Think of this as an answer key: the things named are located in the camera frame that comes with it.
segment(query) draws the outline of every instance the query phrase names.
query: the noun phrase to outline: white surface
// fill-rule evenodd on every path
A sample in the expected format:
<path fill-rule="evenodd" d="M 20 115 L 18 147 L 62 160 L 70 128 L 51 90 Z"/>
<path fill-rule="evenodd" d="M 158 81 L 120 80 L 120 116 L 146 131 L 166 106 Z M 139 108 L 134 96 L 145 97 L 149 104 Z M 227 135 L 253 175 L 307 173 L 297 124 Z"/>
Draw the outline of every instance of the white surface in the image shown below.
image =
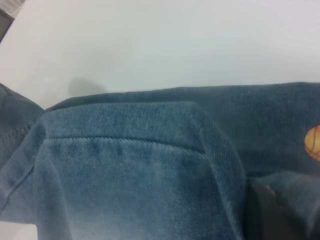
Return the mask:
<path fill-rule="evenodd" d="M 319 13 L 317 0 L 28 0 L 0 44 L 0 81 L 44 108 L 103 92 L 318 82 Z"/>
<path fill-rule="evenodd" d="M 0 221 L 1 240 L 37 240 L 35 225 Z"/>

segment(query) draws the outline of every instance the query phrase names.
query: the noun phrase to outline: blue denim fabric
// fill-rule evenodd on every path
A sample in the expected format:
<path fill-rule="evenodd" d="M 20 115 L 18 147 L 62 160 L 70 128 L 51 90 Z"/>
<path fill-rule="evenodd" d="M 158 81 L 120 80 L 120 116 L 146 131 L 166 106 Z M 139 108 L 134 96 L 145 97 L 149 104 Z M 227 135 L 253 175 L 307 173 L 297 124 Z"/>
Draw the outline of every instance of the blue denim fabric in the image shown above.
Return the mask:
<path fill-rule="evenodd" d="M 320 84 L 110 93 L 45 112 L 2 88 L 13 120 L 0 219 L 36 224 L 40 240 L 240 240 L 248 177 L 307 236 L 319 223 L 320 162 L 304 137 L 320 123 Z"/>

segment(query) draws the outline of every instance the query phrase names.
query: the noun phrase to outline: basketball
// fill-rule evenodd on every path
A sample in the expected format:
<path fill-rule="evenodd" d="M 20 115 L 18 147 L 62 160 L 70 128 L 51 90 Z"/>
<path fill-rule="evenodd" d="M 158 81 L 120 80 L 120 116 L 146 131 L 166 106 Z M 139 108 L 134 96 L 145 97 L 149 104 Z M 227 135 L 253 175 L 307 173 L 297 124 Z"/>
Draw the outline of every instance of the basketball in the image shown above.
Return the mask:
<path fill-rule="evenodd" d="M 320 125 L 308 131 L 304 139 L 304 148 L 311 158 L 320 161 Z"/>

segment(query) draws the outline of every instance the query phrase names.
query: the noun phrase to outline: stitched seam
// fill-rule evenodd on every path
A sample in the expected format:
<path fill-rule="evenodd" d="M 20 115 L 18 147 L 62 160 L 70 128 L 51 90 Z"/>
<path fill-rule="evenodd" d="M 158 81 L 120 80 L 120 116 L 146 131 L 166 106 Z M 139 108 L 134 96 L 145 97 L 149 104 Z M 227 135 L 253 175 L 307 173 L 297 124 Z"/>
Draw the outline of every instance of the stitched seam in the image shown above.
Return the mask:
<path fill-rule="evenodd" d="M 27 124 L 22 128 L 17 128 L 15 130 L 9 131 L 3 137 L 0 138 L 0 148 L 6 147 L 8 144 L 15 141 L 18 137 L 27 135 L 30 131 L 32 124 Z"/>
<path fill-rule="evenodd" d="M 184 151 L 191 151 L 198 154 L 205 154 L 204 151 L 201 151 L 190 146 L 182 146 L 178 144 L 172 144 L 162 141 L 155 141 L 143 138 L 128 138 L 128 137 L 113 137 L 113 136 L 86 136 L 86 137 L 49 137 L 45 141 L 63 141 L 63 140 L 106 140 L 106 141 L 124 141 L 128 143 L 143 143 L 143 144 L 152 144 L 159 145 L 163 147 L 170 147 L 175 149 L 180 149 Z"/>
<path fill-rule="evenodd" d="M 25 128 L 30 128 L 31 129 L 31 124 L 29 125 L 26 125 Z M 42 146 L 38 149 L 37 151 L 37 154 L 35 156 L 34 159 L 37 158 L 38 154 L 39 154 L 39 151 L 40 149 L 42 148 Z M 2 214 L 2 211 L 6 208 L 8 202 L 9 202 L 9 198 L 10 198 L 10 195 L 20 186 L 20 184 L 22 184 L 22 182 L 30 175 L 32 174 L 33 170 L 34 170 L 34 167 L 35 167 L 35 162 L 33 161 L 30 165 L 29 165 L 29 168 L 27 168 L 26 171 L 24 171 L 24 174 L 21 175 L 21 177 L 17 177 L 15 180 L 14 180 L 14 184 L 12 185 L 12 187 L 8 188 L 7 191 L 4 192 L 4 197 L 5 197 L 5 202 L 3 203 L 3 205 L 0 205 L 0 215 Z"/>

